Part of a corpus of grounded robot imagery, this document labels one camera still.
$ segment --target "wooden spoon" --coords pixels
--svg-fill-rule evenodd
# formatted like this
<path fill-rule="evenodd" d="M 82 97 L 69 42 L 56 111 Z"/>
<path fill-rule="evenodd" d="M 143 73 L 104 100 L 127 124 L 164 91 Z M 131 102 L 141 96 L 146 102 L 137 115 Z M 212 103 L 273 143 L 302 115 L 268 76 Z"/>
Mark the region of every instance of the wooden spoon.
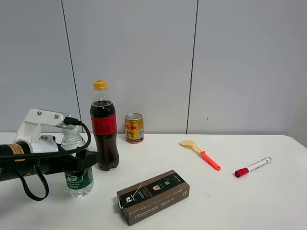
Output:
<path fill-rule="evenodd" d="M 201 157 L 208 163 L 210 164 L 214 169 L 216 170 L 221 170 L 221 167 L 215 163 L 206 153 L 205 151 L 201 150 L 194 141 L 192 140 L 184 140 L 179 142 L 179 145 L 188 148 L 190 150 L 196 150 L 197 152 L 199 152 L 199 154 L 201 155 Z"/>

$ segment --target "red bull can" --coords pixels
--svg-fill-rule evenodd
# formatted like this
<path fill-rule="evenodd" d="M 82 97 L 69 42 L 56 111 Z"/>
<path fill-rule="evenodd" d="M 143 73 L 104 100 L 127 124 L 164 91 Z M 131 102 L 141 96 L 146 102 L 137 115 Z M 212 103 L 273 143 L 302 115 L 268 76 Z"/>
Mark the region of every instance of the red bull can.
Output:
<path fill-rule="evenodd" d="M 126 141 L 131 144 L 144 140 L 144 121 L 141 114 L 127 114 L 125 119 Z"/>

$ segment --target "white table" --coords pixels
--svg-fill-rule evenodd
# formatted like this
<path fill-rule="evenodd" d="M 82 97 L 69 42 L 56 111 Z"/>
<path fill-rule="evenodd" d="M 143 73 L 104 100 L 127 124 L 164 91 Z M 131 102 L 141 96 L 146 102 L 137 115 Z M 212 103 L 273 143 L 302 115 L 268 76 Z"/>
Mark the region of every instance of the white table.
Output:
<path fill-rule="evenodd" d="M 57 142 L 62 134 L 53 134 Z M 0 144 L 14 133 L 0 133 Z M 193 151 L 178 145 L 191 139 L 221 167 L 214 170 Z M 92 141 L 90 150 L 95 150 Z M 46 176 L 49 196 L 28 198 L 19 179 L 0 182 L 1 230 L 302 230 L 307 218 L 307 149 L 286 136 L 145 135 L 132 145 L 118 135 L 119 166 L 93 167 L 94 188 L 69 197 L 63 173 Z M 241 178 L 233 173 L 264 157 L 272 162 Z M 129 227 L 116 192 L 174 169 L 190 185 L 190 196 Z M 37 176 L 32 191 L 44 190 Z"/>

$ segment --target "white wall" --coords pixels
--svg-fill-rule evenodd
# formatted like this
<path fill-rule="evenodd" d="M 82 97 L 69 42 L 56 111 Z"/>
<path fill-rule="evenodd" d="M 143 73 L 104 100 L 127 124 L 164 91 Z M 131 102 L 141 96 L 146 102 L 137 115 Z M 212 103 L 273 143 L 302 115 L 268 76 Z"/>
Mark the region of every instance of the white wall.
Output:
<path fill-rule="evenodd" d="M 0 131 L 17 131 L 30 108 L 79 118 L 61 2 L 2 0 Z"/>
<path fill-rule="evenodd" d="M 287 134 L 307 86 L 306 0 L 200 0 L 188 133 Z"/>
<path fill-rule="evenodd" d="M 146 133 L 185 133 L 197 0 L 64 0 L 82 120 L 93 81 Z M 307 146 L 305 0 L 199 0 L 188 133 L 285 134 Z M 0 3 L 0 131 L 30 108 L 79 117 L 61 1 Z"/>

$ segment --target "white marker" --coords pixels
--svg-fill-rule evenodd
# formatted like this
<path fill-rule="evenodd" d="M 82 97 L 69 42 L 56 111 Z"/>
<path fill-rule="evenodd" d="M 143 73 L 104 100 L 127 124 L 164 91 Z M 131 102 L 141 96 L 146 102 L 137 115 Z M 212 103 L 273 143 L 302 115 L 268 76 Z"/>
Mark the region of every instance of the white marker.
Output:
<path fill-rule="evenodd" d="M 272 161 L 272 158 L 271 157 L 266 157 L 256 163 L 253 163 L 251 165 L 249 165 L 248 167 L 246 168 L 243 168 L 243 169 L 239 169 L 237 171 L 235 171 L 235 176 L 237 178 L 239 178 L 240 176 L 243 176 L 251 171 L 254 171 L 255 169 L 258 169 L 260 167 L 262 167 L 263 165 L 266 165 L 268 163 L 270 163 Z"/>

